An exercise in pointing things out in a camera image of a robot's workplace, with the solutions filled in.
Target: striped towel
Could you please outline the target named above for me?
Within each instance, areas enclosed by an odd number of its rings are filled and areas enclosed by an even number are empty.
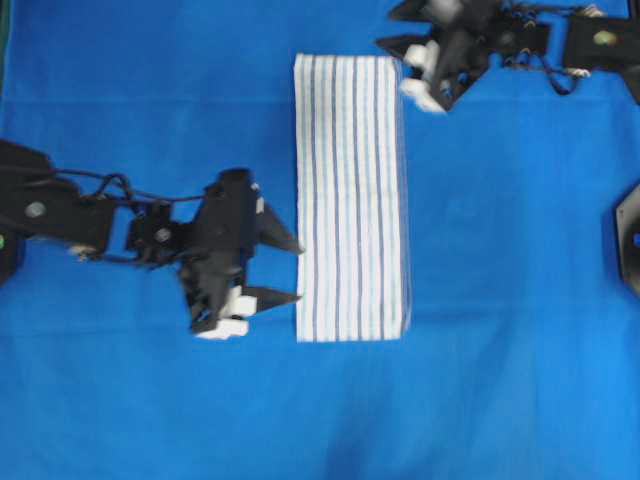
[[[400,66],[298,55],[294,76],[297,339],[399,338],[411,304]]]

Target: white striped towel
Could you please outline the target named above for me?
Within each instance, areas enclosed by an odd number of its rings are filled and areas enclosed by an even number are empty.
[[[296,332],[391,340],[411,315],[399,63],[298,55]]]

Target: blue surface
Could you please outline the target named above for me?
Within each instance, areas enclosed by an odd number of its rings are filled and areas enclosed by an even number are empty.
[[[295,52],[411,30],[385,20],[395,0],[13,3],[2,136],[168,195],[248,166],[290,227]],[[640,300],[611,215],[640,181],[622,81],[559,98],[496,69],[448,118],[406,107],[402,341],[297,345],[292,308],[198,341],[170,270],[30,244],[0,290],[0,478],[640,477]],[[294,288],[293,258],[252,267]]]

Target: cable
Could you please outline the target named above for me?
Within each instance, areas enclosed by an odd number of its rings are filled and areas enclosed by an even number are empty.
[[[23,173],[25,175],[37,175],[37,176],[46,176],[46,177],[53,177],[56,175],[70,175],[70,176],[76,176],[76,177],[87,177],[87,178],[93,178],[95,180],[101,180],[102,183],[100,184],[100,186],[98,187],[98,189],[93,195],[103,194],[103,192],[107,189],[107,187],[109,187],[109,185],[114,180],[117,180],[118,183],[116,183],[115,186],[117,186],[122,190],[125,196],[125,200],[129,203],[134,203],[134,200],[133,200],[134,195],[138,197],[148,198],[151,200],[156,200],[156,201],[161,201],[166,203],[192,202],[196,200],[202,200],[204,198],[204,195],[192,195],[189,197],[164,197],[161,195],[148,193],[142,190],[136,190],[131,188],[129,179],[121,173],[111,173],[108,175],[101,175],[99,173],[88,172],[85,170],[75,170],[75,169],[66,169],[66,168],[44,169],[44,168],[31,168],[31,167],[19,167],[19,166],[7,166],[7,165],[0,165],[0,172]],[[36,180],[34,182],[30,182],[29,186],[38,186],[39,184],[42,185],[43,183],[46,184],[46,180],[44,179]]]

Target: blue stripe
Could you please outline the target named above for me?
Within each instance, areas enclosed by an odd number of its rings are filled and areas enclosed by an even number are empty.
[[[375,131],[376,144],[376,188],[378,189],[378,235],[380,239],[380,331],[384,338],[384,235],[382,234],[382,187],[380,180],[380,132],[378,127],[378,59],[375,60],[375,68],[373,75],[373,121]]]
[[[369,69],[367,68],[367,61],[366,59],[363,60],[363,70],[364,70],[364,81],[362,82],[364,85],[364,99],[365,99],[365,105],[363,105],[364,108],[366,108],[366,100],[369,99]],[[373,220],[371,218],[371,210],[372,210],[372,205],[371,205],[371,178],[369,178],[369,115],[368,111],[365,110],[365,122],[364,122],[364,147],[365,147],[365,187],[367,189],[367,244],[369,245],[369,258],[368,258],[368,265],[369,268],[371,268],[373,266],[373,263],[375,262],[374,259],[374,252],[373,252],[373,235],[371,234],[372,230],[373,230]],[[371,272],[369,273],[370,275],[370,281],[369,281],[369,291],[367,292],[369,294],[369,303],[371,303],[371,301],[373,300],[373,298],[375,297],[374,294],[374,289],[373,289],[373,277],[371,276]],[[373,305],[371,305],[372,309],[369,311],[369,338],[371,338],[371,336],[373,335],[373,329],[375,326],[375,322],[374,322],[374,317],[373,317]]]
[[[329,148],[328,145],[325,143],[328,140],[327,137],[327,116],[325,114],[325,110],[326,110],[326,105],[325,105],[325,97],[324,94],[327,91],[326,89],[326,80],[327,80],[327,66],[326,65],[322,65],[322,95],[320,95],[319,97],[319,103],[318,103],[318,108],[320,109],[320,119],[322,120],[322,141],[320,142],[320,144],[322,145],[322,193],[323,193],[323,200],[324,200],[324,204],[323,204],[323,209],[322,209],[322,213],[324,216],[324,239],[325,239],[325,245],[327,246],[327,249],[329,248],[329,246],[331,245],[331,238],[329,238],[329,209],[327,208],[327,192],[329,191],[328,188],[328,184],[329,181],[327,179],[327,177],[329,176],[329,159],[328,154],[329,154]],[[329,259],[328,259],[328,255],[329,252],[328,250],[324,252],[325,258],[323,259],[325,262],[328,263]],[[328,267],[325,269],[325,276],[326,274],[329,272]],[[329,292],[329,284],[328,282],[325,280],[325,298],[323,299],[324,303],[323,305],[328,305],[329,301],[331,299],[331,293]],[[322,322],[324,324],[324,340],[328,340],[329,338],[329,329],[327,328],[327,323],[329,322],[328,318],[323,318]]]
[[[385,68],[385,80],[387,80],[385,82],[385,86],[388,85],[388,78],[387,75],[389,74],[389,68]],[[385,88],[385,92],[386,95],[393,95],[392,93],[392,89],[393,89],[393,84],[391,86],[391,90],[388,88]],[[386,134],[387,134],[387,159],[389,162],[394,162],[393,165],[395,166],[395,162],[397,162],[396,158],[393,158],[391,155],[391,145],[392,142],[394,142],[394,130],[391,127],[391,112],[389,111],[389,97],[385,98],[384,101],[384,116],[385,116],[385,129],[386,129]],[[391,172],[388,173],[387,175],[387,188],[389,191],[390,195],[396,195],[396,189],[394,188],[394,186],[392,185],[392,181],[391,181]],[[389,225],[391,225],[391,237],[389,238],[389,249],[390,249],[390,256],[391,256],[391,262],[394,264],[394,268],[395,266],[395,258],[396,258],[396,232],[395,232],[395,222],[393,221],[393,217],[394,217],[394,209],[393,209],[393,201],[390,201],[390,205],[389,205]],[[400,271],[398,273],[400,273],[400,275],[402,274],[402,267],[401,265],[397,265],[397,268],[400,269]],[[393,326],[393,332],[395,333],[397,331],[396,327],[397,327],[397,323],[398,323],[398,318],[396,318],[396,294],[397,294],[397,289],[398,289],[398,277],[395,274],[396,272],[393,272],[393,275],[391,275],[391,292],[389,295],[389,302],[391,303],[391,325]]]
[[[313,340],[318,339],[318,181],[316,175],[316,57],[311,61],[311,168],[313,178]]]
[[[399,92],[399,79],[402,76],[400,63],[394,61],[396,69],[395,95],[396,95],[396,152],[398,163],[398,194],[400,198],[400,259],[402,262],[402,291],[403,291],[403,316],[402,329],[404,332],[408,327],[411,316],[411,302],[413,292],[411,291],[411,265],[409,263],[409,199],[407,196],[407,165],[404,150],[404,123],[402,118],[402,99]]]
[[[356,232],[358,235],[358,294],[356,296],[358,302],[358,337],[362,339],[362,232],[360,220],[360,168],[358,167],[358,68],[357,57],[353,57],[353,153],[354,153],[354,180],[356,186]]]
[[[344,175],[344,194],[345,194],[345,199],[348,205],[348,202],[351,201],[351,198],[349,196],[349,170],[348,170],[348,165],[347,162],[349,161],[349,145],[347,143],[347,133],[348,133],[348,111],[347,111],[347,62],[346,59],[343,63],[343,69],[342,69],[342,78],[343,78],[343,82],[342,82],[342,113],[343,113],[343,128],[344,128],[344,135],[343,135],[343,143],[344,143],[344,159],[342,160],[344,163],[344,168],[345,168],[345,175]],[[351,220],[351,215],[349,214],[349,209],[347,207],[347,215],[346,218],[344,219],[344,228],[345,228],[345,237],[346,237],[346,241],[347,241],[347,245],[351,245],[351,225],[349,224],[349,221]],[[347,267],[347,301],[350,301],[353,296],[353,282],[351,280],[351,268],[352,268],[352,262],[348,261],[346,262],[345,266]],[[347,325],[348,325],[348,332],[347,332],[347,338],[351,338],[351,327],[353,326],[353,316],[352,315],[348,315],[347,316]]]
[[[307,141],[306,141],[306,123],[307,123],[307,100],[306,100],[306,88],[304,85],[304,81],[305,81],[305,77],[304,77],[304,64],[306,61],[306,57],[301,57],[302,60],[300,62],[301,68],[299,71],[299,76],[300,76],[300,81],[299,81],[299,85],[300,85],[300,100],[302,101],[302,109],[301,109],[301,116],[302,118],[299,119],[298,121],[300,122],[300,136],[301,136],[301,153],[302,153],[302,159],[300,162],[298,162],[300,164],[301,167],[301,172],[299,173],[299,175],[302,176],[302,188],[301,188],[301,192],[300,192],[300,198],[302,199],[302,205],[300,205],[298,207],[299,210],[299,215],[300,215],[300,225],[302,226],[301,231],[298,232],[298,236],[300,236],[302,238],[302,244],[306,246],[307,244],[307,238],[306,238],[306,216],[307,216],[307,155],[306,155],[306,146],[307,146]],[[305,279],[305,283],[306,283],[306,277],[307,277],[307,264],[306,264],[306,259],[304,260],[304,276],[303,278]],[[303,332],[303,338],[307,338],[307,335],[309,334],[309,332],[307,331],[307,302],[302,301],[300,302],[300,318],[302,318],[302,332]]]
[[[336,139],[336,68],[338,58],[333,57],[333,72],[331,75],[331,118],[333,120],[333,190],[335,195],[335,237],[336,237],[336,339],[340,332],[340,196],[338,195],[338,152]]]

